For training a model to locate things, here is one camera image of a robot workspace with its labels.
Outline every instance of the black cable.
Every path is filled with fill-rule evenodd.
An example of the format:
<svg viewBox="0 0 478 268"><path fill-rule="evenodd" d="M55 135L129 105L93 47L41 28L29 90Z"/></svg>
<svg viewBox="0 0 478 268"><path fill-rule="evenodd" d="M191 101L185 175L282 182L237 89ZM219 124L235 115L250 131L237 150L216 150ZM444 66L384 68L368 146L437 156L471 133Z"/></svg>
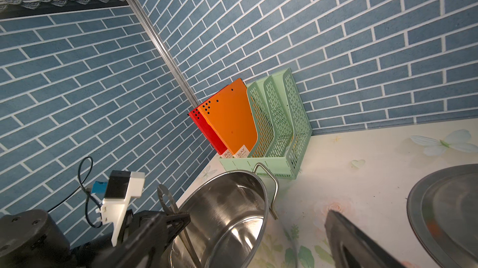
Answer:
<svg viewBox="0 0 478 268"><path fill-rule="evenodd" d="M90 169L89 169L89 172L88 174L92 171L93 169L93 158L91 156L87 156L87 157L84 157L81 162L80 162L80 166L78 167L78 181L80 182L80 188L81 190L87 195L87 199L85 201L85 218L87 219L87 223L93 227L93 228L100 228L103 223L100 222L99 225L94 225L90 219L89 219L89 216L88 216L88 200L91 199L93 202L95 202L96 206L98 206L98 209L101 209L101 205L100 203L91 195L90 192L88 192L86 190L86 188L83 186L83 181L81 181L81 176L80 176L80 173L81 173L81 166L83 165L83 162L85 162L86 159L90 159L90 162L91 162L91 165L90 165Z"/></svg>
<svg viewBox="0 0 478 268"><path fill-rule="evenodd" d="M87 175L85 176L85 178L83 180L81 180L81 176L80 176L80 173L81 173L81 166L83 165L83 162L85 162L86 159L90 159L91 161L91 165L90 165L90 168L88 170L88 173ZM92 199L95 204L98 206L98 208L101 208L101 205L99 204L99 202L91 196L91 194L85 189L85 187L83 186L83 183L86 181L86 179L88 178L88 176L90 175L91 171L93 170L93 158L91 156L87 156L87 157L84 157L81 162L80 162L80 165L78 166L78 182L80 183L80 186L78 186L72 193L70 193L66 198L64 198L61 202L59 202L58 204L56 204L55 206L53 206L52 208L50 208L47 212L51 212L53 210L56 209L56 207L58 207L59 205L63 204L67 199L69 199L73 194L76 193L76 191L78 189L82 189L83 192L87 195L87 199L85 201L85 218L87 219L87 222L88 224L91 226L91 227L94 227L94 228L99 228L103 225L103 223L100 222L99 225L94 225L91 223L89 217L88 217L88 200L89 199Z"/></svg>
<svg viewBox="0 0 478 268"><path fill-rule="evenodd" d="M80 167L78 168L78 170L81 170L81 165L83 164L83 161L87 159L87 157L83 158L83 160L81 161L80 163ZM80 179L78 180L80 183L84 183L86 181L86 179L88 178L89 174L91 173L91 170L93 169L93 164L90 166L90 169L88 170L88 173L87 175L85 176L85 178L83 179L83 181L80 181ZM56 204L55 206L51 207L50 210L48 210L47 212L51 212L53 210L55 210L59 205L63 204L67 199L69 199L73 194L76 193L76 191L80 189L80 186L78 186L72 193L70 193L66 198L64 198L61 202L59 202L58 204Z"/></svg>

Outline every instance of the green desk organizer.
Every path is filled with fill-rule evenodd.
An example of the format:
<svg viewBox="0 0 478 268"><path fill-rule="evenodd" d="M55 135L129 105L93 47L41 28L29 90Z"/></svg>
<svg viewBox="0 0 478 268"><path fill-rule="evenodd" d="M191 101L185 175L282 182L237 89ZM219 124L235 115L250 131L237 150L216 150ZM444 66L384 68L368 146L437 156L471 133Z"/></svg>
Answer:
<svg viewBox="0 0 478 268"><path fill-rule="evenodd" d="M295 179L312 128L290 68L248 85L258 140L247 158L220 158L225 170L252 171L261 162L278 178ZM257 173L267 176L265 172Z"/></svg>

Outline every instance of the cutting board label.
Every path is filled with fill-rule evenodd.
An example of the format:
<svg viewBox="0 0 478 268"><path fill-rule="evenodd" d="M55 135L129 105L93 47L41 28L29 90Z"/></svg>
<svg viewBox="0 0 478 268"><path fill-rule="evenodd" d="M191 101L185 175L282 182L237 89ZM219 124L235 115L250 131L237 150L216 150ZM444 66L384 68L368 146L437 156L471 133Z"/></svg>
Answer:
<svg viewBox="0 0 478 268"><path fill-rule="evenodd" d="M222 155L219 156L219 157L220 158L232 158L232 153L229 150L225 150L224 153L222 153Z"/></svg>
<svg viewBox="0 0 478 268"><path fill-rule="evenodd" d="M242 145L239 151L237 151L237 153L233 155L234 158L246 158L248 156L249 150L246 148L246 145Z"/></svg>

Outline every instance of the brick tile wallpaper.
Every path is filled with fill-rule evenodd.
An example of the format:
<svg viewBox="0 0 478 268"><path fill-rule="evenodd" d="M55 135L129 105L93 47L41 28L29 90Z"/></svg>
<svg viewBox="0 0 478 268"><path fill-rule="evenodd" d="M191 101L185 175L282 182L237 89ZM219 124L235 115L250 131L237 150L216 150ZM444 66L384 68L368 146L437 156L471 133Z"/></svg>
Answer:
<svg viewBox="0 0 478 268"><path fill-rule="evenodd" d="M290 67L314 134L478 116L478 0L140 0L197 97Z"/></svg>
<svg viewBox="0 0 478 268"><path fill-rule="evenodd" d="M145 189L130 207L159 210L158 182L179 198L215 154L129 7L0 27L0 216L56 205L78 187L86 155L95 161L87 184L142 171ZM84 202L78 191L50 213L72 246L112 230L89 227Z"/></svg>

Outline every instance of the white countertop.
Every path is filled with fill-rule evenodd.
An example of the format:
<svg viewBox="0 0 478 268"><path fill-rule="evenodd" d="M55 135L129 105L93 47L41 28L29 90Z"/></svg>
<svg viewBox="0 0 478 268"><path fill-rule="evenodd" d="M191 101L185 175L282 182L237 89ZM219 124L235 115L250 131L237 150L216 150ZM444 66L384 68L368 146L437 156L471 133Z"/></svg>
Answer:
<svg viewBox="0 0 478 268"><path fill-rule="evenodd" d="M297 250L311 250L315 267L332 267L325 234L328 209L338 210L409 268L438 265L415 237L407 217L407 197L428 174L451 166L478 163L478 153L448 148L426 156L410 140L437 140L459 129L478 145L478 119L430 123L312 136L296 180L280 180L276 211ZM216 155L179 199L183 203L201 184L225 170ZM269 193L273 183L262 177Z"/></svg>

